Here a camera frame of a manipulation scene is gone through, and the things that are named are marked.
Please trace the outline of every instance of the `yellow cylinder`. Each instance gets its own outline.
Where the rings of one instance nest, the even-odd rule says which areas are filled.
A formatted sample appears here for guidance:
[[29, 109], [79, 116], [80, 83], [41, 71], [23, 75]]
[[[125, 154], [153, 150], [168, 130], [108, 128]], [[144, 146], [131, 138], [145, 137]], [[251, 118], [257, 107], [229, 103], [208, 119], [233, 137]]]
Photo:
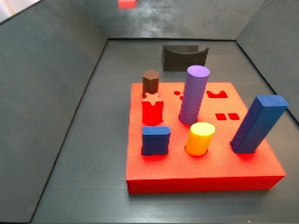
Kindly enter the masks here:
[[215, 126], [207, 122], [196, 122], [191, 126], [188, 142], [184, 150], [192, 156], [200, 156], [208, 151]]

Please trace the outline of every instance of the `tall blue block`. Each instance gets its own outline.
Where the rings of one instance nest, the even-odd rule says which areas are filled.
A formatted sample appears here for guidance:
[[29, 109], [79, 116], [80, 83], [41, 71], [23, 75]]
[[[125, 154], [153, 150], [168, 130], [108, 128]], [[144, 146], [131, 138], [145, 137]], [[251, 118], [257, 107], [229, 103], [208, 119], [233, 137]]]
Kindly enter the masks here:
[[235, 153], [253, 153], [284, 113], [288, 103], [281, 95], [261, 94], [248, 109], [237, 133], [229, 142]]
[[165, 155], [168, 153], [168, 144], [171, 129], [167, 126], [143, 127], [143, 150], [144, 156]]

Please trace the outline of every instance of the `small red square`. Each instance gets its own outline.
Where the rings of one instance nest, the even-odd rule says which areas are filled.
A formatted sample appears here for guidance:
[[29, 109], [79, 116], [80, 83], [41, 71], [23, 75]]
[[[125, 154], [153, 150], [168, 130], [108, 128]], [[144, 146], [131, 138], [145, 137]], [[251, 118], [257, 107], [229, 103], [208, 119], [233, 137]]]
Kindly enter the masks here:
[[236, 113], [228, 113], [229, 120], [239, 120], [239, 115]]
[[119, 9], [133, 9], [136, 7], [136, 0], [117, 0]]
[[224, 114], [215, 114], [215, 116], [216, 116], [216, 118], [217, 118], [219, 121], [227, 120], [227, 117], [225, 117]]

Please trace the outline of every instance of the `red block base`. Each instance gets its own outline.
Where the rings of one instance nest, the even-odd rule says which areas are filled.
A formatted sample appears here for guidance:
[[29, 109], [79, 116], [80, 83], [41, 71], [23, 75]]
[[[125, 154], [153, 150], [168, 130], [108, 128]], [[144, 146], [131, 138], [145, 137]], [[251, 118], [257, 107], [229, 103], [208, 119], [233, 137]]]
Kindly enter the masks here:
[[169, 126], [169, 152], [165, 156], [141, 155], [143, 84], [132, 85], [128, 126], [125, 182], [129, 193], [189, 193], [207, 191], [268, 190], [285, 176], [267, 140], [253, 154], [235, 154], [229, 141], [247, 113], [247, 107], [229, 83], [208, 83], [215, 95], [224, 91], [228, 98], [209, 98], [200, 105], [199, 122], [211, 123], [216, 132], [208, 152], [193, 157], [184, 152], [189, 126], [179, 121], [183, 83], [160, 83], [164, 101], [163, 122]]

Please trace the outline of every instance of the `purple cylinder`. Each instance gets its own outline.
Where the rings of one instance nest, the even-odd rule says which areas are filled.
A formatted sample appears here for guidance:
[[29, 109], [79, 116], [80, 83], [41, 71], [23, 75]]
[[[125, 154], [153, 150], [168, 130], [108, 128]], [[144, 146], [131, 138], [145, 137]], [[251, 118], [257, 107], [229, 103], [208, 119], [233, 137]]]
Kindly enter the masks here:
[[205, 66], [189, 66], [187, 72], [179, 118], [183, 123], [195, 124], [211, 71]]

